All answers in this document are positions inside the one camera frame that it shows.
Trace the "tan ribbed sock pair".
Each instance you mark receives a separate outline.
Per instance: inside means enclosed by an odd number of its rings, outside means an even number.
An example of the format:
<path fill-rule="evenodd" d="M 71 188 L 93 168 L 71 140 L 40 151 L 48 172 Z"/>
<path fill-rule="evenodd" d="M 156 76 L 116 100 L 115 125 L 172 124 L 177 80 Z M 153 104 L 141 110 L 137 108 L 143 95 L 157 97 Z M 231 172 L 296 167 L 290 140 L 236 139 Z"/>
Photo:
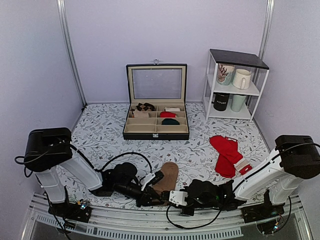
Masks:
<path fill-rule="evenodd" d="M 160 171 L 163 172 L 164 177 L 158 183 L 153 185 L 153 189 L 160 197 L 163 191 L 174 191 L 176 189 L 176 183 L 178 180 L 179 167 L 174 162 L 165 162 Z M 156 204 L 156 206 L 167 206 L 168 200 L 162 200 L 162 204 Z"/>

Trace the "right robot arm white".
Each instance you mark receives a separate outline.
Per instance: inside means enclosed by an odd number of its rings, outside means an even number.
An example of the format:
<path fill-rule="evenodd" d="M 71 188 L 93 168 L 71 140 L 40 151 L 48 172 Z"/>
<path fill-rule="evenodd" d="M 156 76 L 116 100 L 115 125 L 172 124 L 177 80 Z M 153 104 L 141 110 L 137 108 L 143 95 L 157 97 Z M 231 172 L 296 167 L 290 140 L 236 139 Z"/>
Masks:
<path fill-rule="evenodd" d="M 304 180 L 320 174 L 320 146 L 308 135 L 281 135 L 275 148 L 259 165 L 244 175 L 215 185 L 193 179 L 181 190 L 164 190 L 163 201 L 192 216 L 195 209 L 236 210 L 266 186 L 267 199 L 259 206 L 262 218 L 269 218 Z"/>

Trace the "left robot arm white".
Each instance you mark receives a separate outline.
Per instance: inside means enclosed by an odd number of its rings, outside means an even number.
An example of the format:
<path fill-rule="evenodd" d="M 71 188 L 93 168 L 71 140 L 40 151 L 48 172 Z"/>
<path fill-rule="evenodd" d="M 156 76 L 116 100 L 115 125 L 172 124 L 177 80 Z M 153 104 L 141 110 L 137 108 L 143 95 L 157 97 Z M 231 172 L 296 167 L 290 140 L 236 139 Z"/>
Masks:
<path fill-rule="evenodd" d="M 68 200 L 68 191 L 57 174 L 62 166 L 80 180 L 96 197 L 110 197 L 114 192 L 136 200 L 136 205 L 162 205 L 160 195 L 152 185 L 160 181 L 161 171 L 138 180 L 137 168 L 130 162 L 107 169 L 96 169 L 85 155 L 71 144 L 71 131 L 66 127 L 35 129 L 28 135 L 23 165 L 35 173 L 44 188 L 49 202 L 63 216 L 74 213 L 74 205 Z"/>

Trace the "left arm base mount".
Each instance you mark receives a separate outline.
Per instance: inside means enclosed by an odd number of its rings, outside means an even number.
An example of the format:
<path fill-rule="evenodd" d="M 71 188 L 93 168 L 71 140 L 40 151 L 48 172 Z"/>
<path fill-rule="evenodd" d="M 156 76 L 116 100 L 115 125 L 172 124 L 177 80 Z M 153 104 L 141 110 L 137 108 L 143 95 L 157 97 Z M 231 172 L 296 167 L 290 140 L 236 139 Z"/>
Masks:
<path fill-rule="evenodd" d="M 88 223 L 91 217 L 92 208 L 88 200 L 80 199 L 77 202 L 70 202 L 68 191 L 64 188 L 65 199 L 62 203 L 52 203 L 49 198 L 48 205 L 50 213 L 64 220 L 74 220 L 82 223 Z"/>

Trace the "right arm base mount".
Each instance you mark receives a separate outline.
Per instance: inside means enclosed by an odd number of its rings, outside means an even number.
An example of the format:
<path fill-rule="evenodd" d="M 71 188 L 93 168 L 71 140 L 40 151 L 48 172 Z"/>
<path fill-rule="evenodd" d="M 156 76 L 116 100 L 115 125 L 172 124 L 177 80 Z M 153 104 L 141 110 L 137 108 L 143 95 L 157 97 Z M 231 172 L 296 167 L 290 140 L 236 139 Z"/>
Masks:
<path fill-rule="evenodd" d="M 266 220 L 266 219 L 269 219 L 272 217 L 276 217 L 279 214 L 282 215 L 285 212 L 284 211 L 285 203 L 277 204 L 277 205 L 272 204 L 272 202 L 270 200 L 270 191 L 269 190 L 265 191 L 263 197 L 264 197 L 263 203 L 257 204 L 257 205 L 252 205 L 252 206 L 242 207 L 240 209 L 241 216 L 242 216 L 245 223 Z"/>

